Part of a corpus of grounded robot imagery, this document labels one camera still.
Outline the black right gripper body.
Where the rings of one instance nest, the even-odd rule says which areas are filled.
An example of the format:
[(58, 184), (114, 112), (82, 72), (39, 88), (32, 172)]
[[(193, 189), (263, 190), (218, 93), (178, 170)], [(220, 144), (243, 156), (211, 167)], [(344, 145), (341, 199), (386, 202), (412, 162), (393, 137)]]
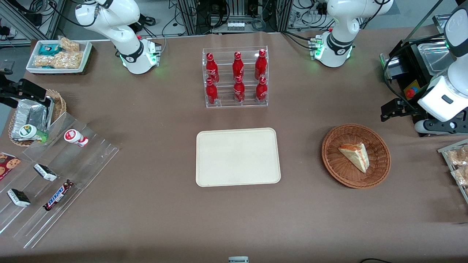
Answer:
[(0, 97), (19, 97), (15, 82), (2, 82), (0, 84)]

